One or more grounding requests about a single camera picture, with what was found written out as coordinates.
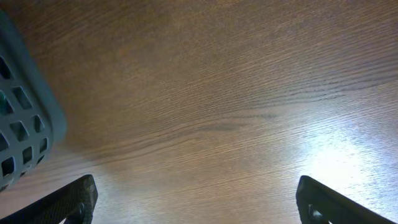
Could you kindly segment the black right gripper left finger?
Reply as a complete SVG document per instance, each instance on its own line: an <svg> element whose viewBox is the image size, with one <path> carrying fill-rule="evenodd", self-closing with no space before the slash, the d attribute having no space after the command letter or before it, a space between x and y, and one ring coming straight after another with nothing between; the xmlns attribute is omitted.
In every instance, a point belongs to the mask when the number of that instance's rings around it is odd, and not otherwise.
<svg viewBox="0 0 398 224"><path fill-rule="evenodd" d="M2 218L1 224L91 224L97 199L95 180L87 174Z"/></svg>

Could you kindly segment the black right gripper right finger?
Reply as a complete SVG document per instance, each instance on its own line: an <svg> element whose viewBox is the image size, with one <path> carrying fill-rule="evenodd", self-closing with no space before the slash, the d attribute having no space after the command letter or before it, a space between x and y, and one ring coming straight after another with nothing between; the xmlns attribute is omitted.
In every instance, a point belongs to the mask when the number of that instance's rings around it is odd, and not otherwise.
<svg viewBox="0 0 398 224"><path fill-rule="evenodd" d="M300 177L295 198L303 224L394 224L307 175Z"/></svg>

